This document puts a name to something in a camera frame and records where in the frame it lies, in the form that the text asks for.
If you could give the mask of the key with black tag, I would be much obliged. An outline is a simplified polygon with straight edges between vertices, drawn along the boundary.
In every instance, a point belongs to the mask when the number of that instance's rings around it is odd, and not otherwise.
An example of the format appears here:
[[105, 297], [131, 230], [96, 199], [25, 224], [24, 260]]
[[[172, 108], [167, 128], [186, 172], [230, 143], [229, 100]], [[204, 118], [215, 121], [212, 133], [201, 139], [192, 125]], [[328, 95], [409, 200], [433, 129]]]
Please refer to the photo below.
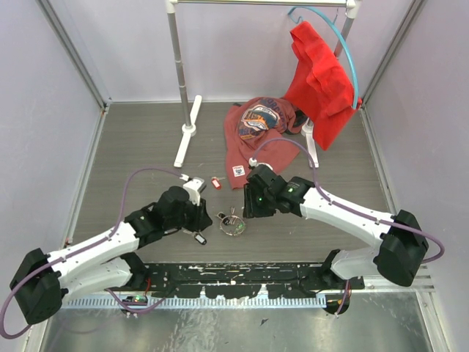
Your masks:
[[192, 232], [186, 229], [184, 229], [183, 232], [190, 235], [197, 243], [203, 246], [207, 244], [207, 239], [200, 232]]

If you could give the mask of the key with green tag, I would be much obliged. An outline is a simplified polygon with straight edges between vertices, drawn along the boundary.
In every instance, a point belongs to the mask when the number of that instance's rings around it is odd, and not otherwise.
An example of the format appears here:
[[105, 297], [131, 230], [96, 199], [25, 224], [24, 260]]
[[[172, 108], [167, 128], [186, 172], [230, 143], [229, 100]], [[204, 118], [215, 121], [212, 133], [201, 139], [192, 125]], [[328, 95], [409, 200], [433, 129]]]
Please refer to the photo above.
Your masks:
[[234, 229], [234, 233], [235, 235], [240, 235], [244, 232], [244, 230], [245, 230], [245, 222], [239, 221]]

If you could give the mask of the large metal keyring with clips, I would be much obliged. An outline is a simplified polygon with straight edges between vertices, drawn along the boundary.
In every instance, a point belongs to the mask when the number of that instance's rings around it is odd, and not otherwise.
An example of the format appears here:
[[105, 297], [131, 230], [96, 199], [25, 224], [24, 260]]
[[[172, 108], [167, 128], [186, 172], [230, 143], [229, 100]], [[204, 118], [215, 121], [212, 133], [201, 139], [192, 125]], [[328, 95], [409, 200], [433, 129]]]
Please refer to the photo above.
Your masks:
[[239, 221], [244, 221], [242, 217], [239, 217], [236, 214], [236, 208], [235, 207], [230, 207], [229, 211], [227, 213], [224, 212], [218, 212], [216, 213], [216, 218], [220, 221], [219, 223], [219, 228], [221, 232], [228, 236], [232, 237], [237, 237], [239, 235], [235, 235], [235, 227], [238, 224]]

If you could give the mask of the key with red tag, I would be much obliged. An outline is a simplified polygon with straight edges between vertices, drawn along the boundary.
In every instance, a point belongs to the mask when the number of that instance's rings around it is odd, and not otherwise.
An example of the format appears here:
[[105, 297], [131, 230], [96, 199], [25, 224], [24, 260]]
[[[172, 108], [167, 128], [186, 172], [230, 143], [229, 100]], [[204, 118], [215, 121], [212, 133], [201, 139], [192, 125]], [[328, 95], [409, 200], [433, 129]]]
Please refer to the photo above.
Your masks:
[[220, 190], [222, 188], [221, 181], [224, 179], [225, 177], [211, 177], [211, 183], [215, 189]]

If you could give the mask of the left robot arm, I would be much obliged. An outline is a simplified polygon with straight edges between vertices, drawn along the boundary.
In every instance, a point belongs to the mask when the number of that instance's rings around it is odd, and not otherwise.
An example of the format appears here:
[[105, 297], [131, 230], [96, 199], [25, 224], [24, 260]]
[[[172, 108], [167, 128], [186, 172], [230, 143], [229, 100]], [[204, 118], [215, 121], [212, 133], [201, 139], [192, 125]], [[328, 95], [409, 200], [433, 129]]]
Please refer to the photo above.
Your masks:
[[115, 228], [59, 251], [30, 251], [10, 289], [29, 325], [49, 319], [67, 301], [108, 288], [140, 290], [149, 274], [136, 250], [180, 230], [211, 226], [206, 202], [172, 186], [157, 202], [136, 210]]

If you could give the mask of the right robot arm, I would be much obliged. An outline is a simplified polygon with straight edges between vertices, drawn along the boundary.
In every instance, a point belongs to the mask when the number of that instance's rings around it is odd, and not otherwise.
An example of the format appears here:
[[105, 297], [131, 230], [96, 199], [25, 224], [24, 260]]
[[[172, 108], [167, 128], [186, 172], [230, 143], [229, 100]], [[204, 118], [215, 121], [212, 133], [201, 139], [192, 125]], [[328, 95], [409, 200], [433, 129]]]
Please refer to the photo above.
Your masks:
[[353, 251], [336, 249], [327, 256], [321, 278], [331, 289], [348, 279], [371, 275], [409, 287], [429, 249], [412, 213], [371, 210], [323, 191], [310, 180], [293, 177], [286, 181], [266, 165], [250, 171], [243, 191], [246, 219], [291, 213], [329, 224], [366, 244]]

